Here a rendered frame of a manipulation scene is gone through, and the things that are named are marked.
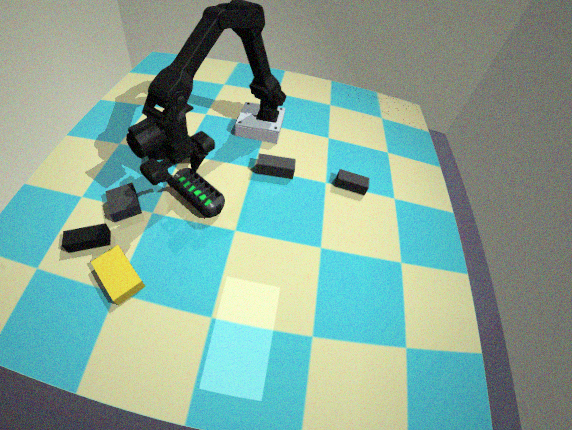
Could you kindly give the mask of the yellow rectangular block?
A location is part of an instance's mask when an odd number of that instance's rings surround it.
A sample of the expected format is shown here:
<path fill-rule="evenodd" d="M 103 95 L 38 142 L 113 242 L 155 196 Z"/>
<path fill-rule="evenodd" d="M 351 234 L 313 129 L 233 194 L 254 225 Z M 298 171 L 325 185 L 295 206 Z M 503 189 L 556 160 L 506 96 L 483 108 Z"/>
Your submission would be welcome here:
<path fill-rule="evenodd" d="M 146 287 L 119 245 L 92 260 L 91 264 L 117 305 Z"/>

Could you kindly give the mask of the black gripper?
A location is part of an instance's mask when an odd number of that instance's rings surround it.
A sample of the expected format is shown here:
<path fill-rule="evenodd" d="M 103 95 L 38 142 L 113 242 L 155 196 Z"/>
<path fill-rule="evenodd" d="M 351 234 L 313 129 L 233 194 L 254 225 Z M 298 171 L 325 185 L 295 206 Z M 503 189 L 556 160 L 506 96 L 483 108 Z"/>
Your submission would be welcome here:
<path fill-rule="evenodd" d="M 177 141 L 164 143 L 164 153 L 167 158 L 157 162 L 153 157 L 140 165 L 140 172 L 152 185 L 167 182 L 169 186 L 174 187 L 173 176 L 168 171 L 173 165 L 190 158 L 191 169 L 195 172 L 198 170 L 202 161 L 215 148 L 215 141 L 205 132 L 199 131 L 191 136 L 187 135 Z"/>

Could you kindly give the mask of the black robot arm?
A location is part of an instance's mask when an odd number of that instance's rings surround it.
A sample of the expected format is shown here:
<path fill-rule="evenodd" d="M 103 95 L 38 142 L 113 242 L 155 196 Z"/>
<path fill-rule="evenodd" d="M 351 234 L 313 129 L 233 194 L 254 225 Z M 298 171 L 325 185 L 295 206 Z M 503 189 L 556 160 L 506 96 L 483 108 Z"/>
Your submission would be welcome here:
<path fill-rule="evenodd" d="M 128 128 L 127 144 L 139 158 L 155 149 L 164 150 L 167 139 L 177 141 L 187 135 L 186 113 L 194 110 L 187 104 L 192 92 L 193 78 L 225 29 L 231 28 L 244 45 L 253 72 L 249 85 L 251 93 L 260 99 L 257 119 L 276 123 L 286 100 L 278 79 L 268 65 L 261 32 L 265 26 L 263 6 L 245 0 L 209 6 L 171 65 L 163 68 L 153 79 L 141 113 L 146 119 Z M 163 107 L 163 112 L 155 106 Z"/>

